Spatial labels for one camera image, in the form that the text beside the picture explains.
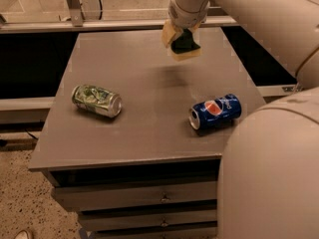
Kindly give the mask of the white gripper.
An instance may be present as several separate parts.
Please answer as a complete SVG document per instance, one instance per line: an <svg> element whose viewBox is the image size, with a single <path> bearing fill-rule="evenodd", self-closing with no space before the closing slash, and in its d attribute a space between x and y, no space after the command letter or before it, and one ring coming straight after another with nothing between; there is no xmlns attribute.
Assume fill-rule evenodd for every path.
<svg viewBox="0 0 319 239"><path fill-rule="evenodd" d="M170 0L168 6L170 20L164 22L161 32L164 46L168 48L183 33L182 29L190 28L192 37L196 38L209 5L209 0Z"/></svg>

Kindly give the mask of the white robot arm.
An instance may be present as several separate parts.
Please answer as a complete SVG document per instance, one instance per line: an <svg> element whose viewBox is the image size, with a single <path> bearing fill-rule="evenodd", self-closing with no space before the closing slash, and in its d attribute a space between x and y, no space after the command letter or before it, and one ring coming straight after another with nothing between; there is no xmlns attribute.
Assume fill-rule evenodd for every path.
<svg viewBox="0 0 319 239"><path fill-rule="evenodd" d="M217 183L217 239L319 239L319 0L170 0L162 41L215 1L302 86L230 136Z"/></svg>

